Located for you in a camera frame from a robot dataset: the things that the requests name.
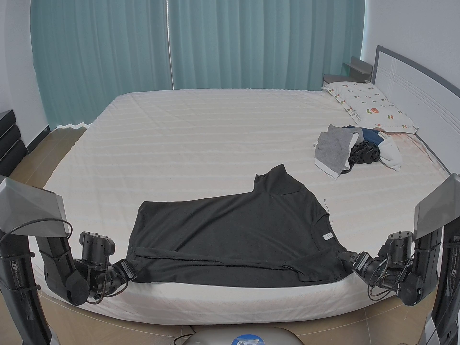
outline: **blue circular sticker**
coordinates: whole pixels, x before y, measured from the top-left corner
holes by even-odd
[[[241,335],[233,340],[231,345],[265,345],[265,342],[256,335]]]

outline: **white bed sheet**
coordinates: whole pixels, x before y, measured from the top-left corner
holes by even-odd
[[[334,181],[314,164],[313,142],[328,125],[352,124],[326,92],[180,90],[117,97],[55,169],[45,188],[63,197],[81,254],[81,231],[116,243],[111,262],[126,256],[144,201],[182,201],[244,193],[256,173],[284,163],[331,213],[349,250],[376,255],[388,234],[412,230],[414,206],[447,173],[414,136],[394,135],[404,164],[356,165]],[[38,252],[36,242],[31,249]],[[33,260],[47,288],[43,263]],[[354,274],[339,282],[292,288],[227,288],[183,283],[130,283],[123,295],[83,305],[107,316],[156,324],[300,321],[370,304]]]

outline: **headboard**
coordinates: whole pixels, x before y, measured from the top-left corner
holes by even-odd
[[[372,83],[419,127],[417,137],[447,171],[460,174],[460,89],[382,46],[377,46]]]

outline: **t-shirt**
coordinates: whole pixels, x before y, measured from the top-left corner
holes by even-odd
[[[279,165],[248,193],[144,202],[127,259],[135,282],[275,288],[343,279],[344,251],[314,194]]]

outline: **floral pillow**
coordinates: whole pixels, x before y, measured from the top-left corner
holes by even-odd
[[[333,82],[323,87],[363,128],[415,134],[418,127],[372,83]]]

